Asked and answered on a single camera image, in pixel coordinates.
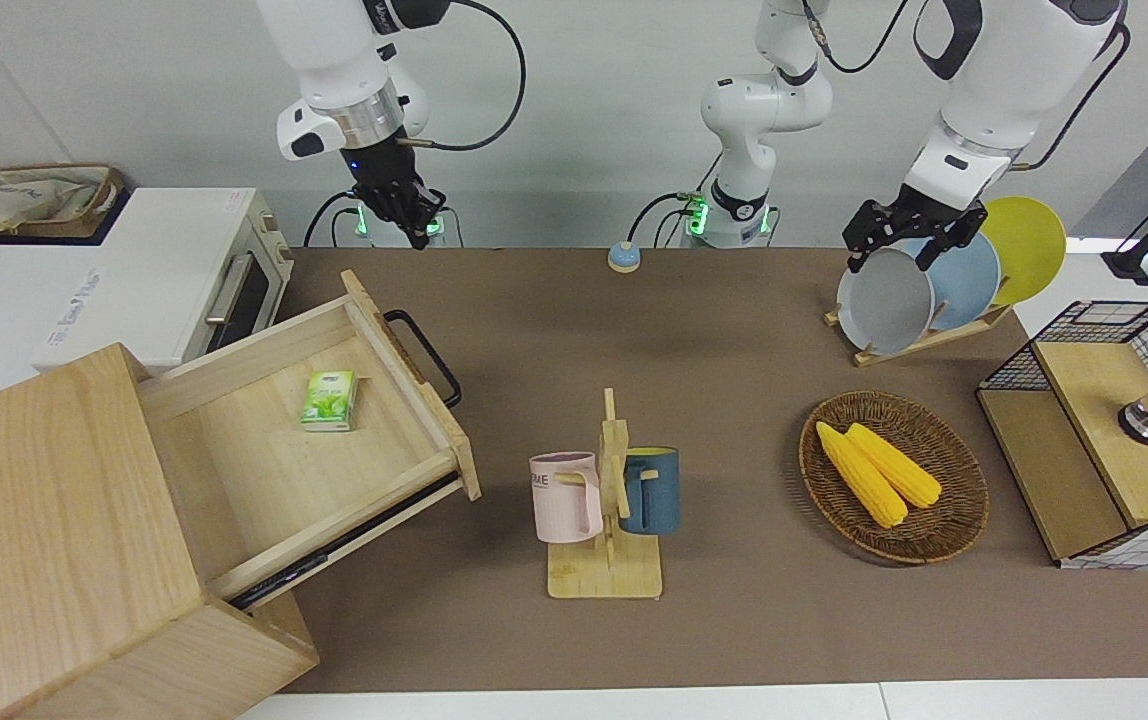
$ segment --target oven window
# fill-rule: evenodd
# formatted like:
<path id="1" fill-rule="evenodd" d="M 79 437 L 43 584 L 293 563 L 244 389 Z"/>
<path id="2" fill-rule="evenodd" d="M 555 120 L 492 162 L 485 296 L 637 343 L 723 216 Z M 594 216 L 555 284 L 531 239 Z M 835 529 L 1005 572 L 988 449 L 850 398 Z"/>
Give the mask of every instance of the oven window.
<path id="1" fill-rule="evenodd" d="M 218 350 L 219 347 L 227 347 L 239 340 L 254 334 L 254 327 L 258 324 L 259 310 L 263 309 L 263 301 L 267 300 L 267 273 L 255 261 L 250 263 L 249 274 L 245 276 L 245 284 L 236 293 L 236 303 L 232 307 L 232 313 L 227 323 L 214 328 L 214 335 L 209 338 L 209 347 L 205 353 Z"/>

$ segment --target yellow corn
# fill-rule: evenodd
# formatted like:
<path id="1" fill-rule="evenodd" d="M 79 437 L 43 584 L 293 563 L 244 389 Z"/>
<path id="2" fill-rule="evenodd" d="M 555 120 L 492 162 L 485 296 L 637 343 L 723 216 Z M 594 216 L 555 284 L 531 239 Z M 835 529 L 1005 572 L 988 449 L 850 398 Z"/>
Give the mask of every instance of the yellow corn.
<path id="1" fill-rule="evenodd" d="M 907 518 L 907 505 L 889 480 L 843 434 L 827 423 L 817 423 L 819 439 L 827 458 L 840 471 L 850 490 L 863 503 L 868 514 L 882 528 L 893 528 Z"/>
<path id="2" fill-rule="evenodd" d="M 885 479 L 890 481 L 902 495 L 917 508 L 929 508 L 939 501 L 943 495 L 943 486 L 934 475 L 926 473 L 921 465 L 917 465 L 912 457 L 903 455 L 899 448 L 893 447 L 885 438 L 879 436 L 861 423 L 850 425 L 845 432 L 845 438 L 867 456 L 867 459 L 876 465 Z"/>

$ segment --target white label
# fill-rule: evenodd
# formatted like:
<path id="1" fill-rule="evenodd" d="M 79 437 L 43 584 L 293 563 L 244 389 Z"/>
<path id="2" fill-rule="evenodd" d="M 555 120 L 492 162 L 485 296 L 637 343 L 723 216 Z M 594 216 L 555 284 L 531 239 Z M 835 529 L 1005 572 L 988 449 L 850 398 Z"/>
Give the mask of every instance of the white label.
<path id="1" fill-rule="evenodd" d="M 71 300 L 67 301 L 63 316 L 59 318 L 57 323 L 54 323 L 54 330 L 51 331 L 49 336 L 45 340 L 45 344 L 59 347 L 67 341 L 68 333 L 71 333 L 72 328 L 76 327 L 76 320 L 80 319 L 86 302 L 94 295 L 94 291 L 96 291 L 99 284 L 103 281 L 103 273 L 104 270 L 102 268 L 91 268 L 85 273 L 82 286 L 76 288 L 76 293 L 72 293 Z"/>
<path id="2" fill-rule="evenodd" d="M 227 195 L 227 201 L 223 202 L 223 212 L 235 212 L 245 204 L 245 191 L 234 189 Z"/>

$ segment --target white wall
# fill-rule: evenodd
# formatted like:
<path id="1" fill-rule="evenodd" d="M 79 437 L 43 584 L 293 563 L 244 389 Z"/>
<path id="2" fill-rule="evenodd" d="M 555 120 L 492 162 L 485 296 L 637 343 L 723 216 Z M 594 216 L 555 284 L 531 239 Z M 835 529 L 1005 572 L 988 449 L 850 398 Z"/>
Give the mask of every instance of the white wall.
<path id="1" fill-rule="evenodd" d="M 608 245 L 644 200 L 692 187 L 719 150 L 698 115 L 707 83 L 763 69 L 757 0 L 492 5 L 528 51 L 522 115 L 490 149 L 420 152 L 420 172 L 463 210 L 473 245 Z M 841 60 L 866 55 L 895 5 L 833 3 L 827 25 Z M 1145 149 L 1148 3 L 1131 6 L 1130 23 L 1135 46 L 1057 158 L 999 193 L 1041 198 L 1071 227 Z M 440 28 L 406 34 L 401 56 L 433 96 L 427 137 L 490 132 L 515 90 L 501 29 L 452 8 Z M 779 242 L 839 242 L 858 202 L 893 196 L 946 90 L 909 34 L 912 17 L 870 70 L 835 77 L 823 127 L 771 141 Z M 0 165 L 106 160 L 144 186 L 250 184 L 292 235 L 349 181 L 333 158 L 277 154 L 274 118 L 295 94 L 253 0 L 0 0 Z"/>

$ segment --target brown table mat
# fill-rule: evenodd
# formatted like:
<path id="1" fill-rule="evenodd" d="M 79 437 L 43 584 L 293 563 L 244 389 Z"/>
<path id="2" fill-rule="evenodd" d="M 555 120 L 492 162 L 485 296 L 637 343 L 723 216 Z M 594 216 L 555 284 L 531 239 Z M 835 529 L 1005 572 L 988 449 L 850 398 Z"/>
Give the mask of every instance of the brown table mat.
<path id="1" fill-rule="evenodd" d="M 974 397 L 1025 340 L 1014 318 L 855 369 L 821 320 L 843 251 L 646 251 L 626 277 L 604 250 L 296 255 L 282 316 L 342 295 L 350 268 L 422 325 L 463 382 L 484 496 L 296 589 L 321 666 L 292 692 L 1148 676 L 1148 573 L 1054 568 Z M 635 446 L 680 448 L 659 601 L 546 596 L 527 459 L 596 450 L 602 387 Z M 808 505 L 804 418 L 858 388 L 921 402 L 972 448 L 991 491 L 974 550 L 889 568 Z"/>

